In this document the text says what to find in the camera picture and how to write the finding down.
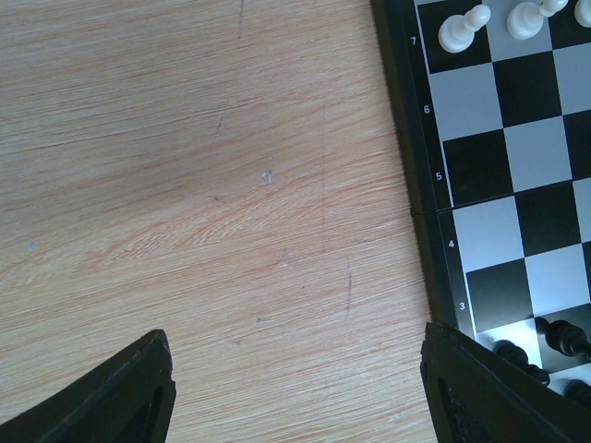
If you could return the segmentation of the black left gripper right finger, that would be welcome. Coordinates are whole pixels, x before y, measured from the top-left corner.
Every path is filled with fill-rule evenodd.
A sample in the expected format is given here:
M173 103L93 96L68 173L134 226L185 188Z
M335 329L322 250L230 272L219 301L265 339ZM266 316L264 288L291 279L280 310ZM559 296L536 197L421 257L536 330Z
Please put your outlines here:
M447 325L428 323L420 373L440 442L587 442L590 410Z

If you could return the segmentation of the black and grey chessboard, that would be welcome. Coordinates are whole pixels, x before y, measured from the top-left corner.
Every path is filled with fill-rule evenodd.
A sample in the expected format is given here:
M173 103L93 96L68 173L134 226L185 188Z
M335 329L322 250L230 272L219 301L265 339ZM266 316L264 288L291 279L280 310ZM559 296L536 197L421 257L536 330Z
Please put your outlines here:
M533 38L511 10L539 1L375 1L372 12L404 163L430 314L493 351L522 347L564 395L590 360L550 352L536 319L590 338L590 29L576 1ZM486 5L459 54L443 21Z

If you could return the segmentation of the white chess pawn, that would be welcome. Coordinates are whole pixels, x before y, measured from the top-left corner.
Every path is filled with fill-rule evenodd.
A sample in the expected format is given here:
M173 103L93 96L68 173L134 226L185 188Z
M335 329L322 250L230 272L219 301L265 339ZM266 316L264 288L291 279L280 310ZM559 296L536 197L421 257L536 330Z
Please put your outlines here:
M516 40L533 38L541 31L545 20L562 11L568 3L568 0L522 2L509 13L506 20L507 31Z
M463 15L447 17L438 31L440 47L450 54L465 51L473 43L476 33L488 24L490 16L488 6L476 5Z
M574 7L576 22L584 27L591 28L591 0L577 0Z

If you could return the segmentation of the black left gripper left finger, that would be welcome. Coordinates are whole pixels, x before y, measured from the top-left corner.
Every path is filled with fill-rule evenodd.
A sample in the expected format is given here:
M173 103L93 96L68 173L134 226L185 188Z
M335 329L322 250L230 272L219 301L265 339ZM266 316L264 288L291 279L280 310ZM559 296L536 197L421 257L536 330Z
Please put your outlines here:
M164 442L175 405L167 336L153 329L1 424L3 442Z

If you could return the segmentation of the black pawn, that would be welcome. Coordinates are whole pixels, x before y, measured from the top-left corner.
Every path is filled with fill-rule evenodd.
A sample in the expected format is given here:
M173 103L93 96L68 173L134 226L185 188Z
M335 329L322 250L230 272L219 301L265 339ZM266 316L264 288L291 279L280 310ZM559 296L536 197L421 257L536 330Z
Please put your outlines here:
M544 387L549 385L549 373L543 368L532 364L529 361L526 351L522 347L511 341L497 341L493 347L493 352L525 374L529 375L538 384Z
M536 327L537 334L545 343L540 345L544 361L550 359L550 352L590 360L590 341L582 328L564 319L549 322L543 317L536 319Z

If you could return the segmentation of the black rook on board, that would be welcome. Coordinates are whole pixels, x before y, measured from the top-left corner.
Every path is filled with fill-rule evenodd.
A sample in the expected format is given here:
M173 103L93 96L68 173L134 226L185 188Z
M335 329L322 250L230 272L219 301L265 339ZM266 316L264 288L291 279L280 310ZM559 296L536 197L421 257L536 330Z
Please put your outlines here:
M591 409L591 387L580 379L571 380L565 387L564 397L587 410Z

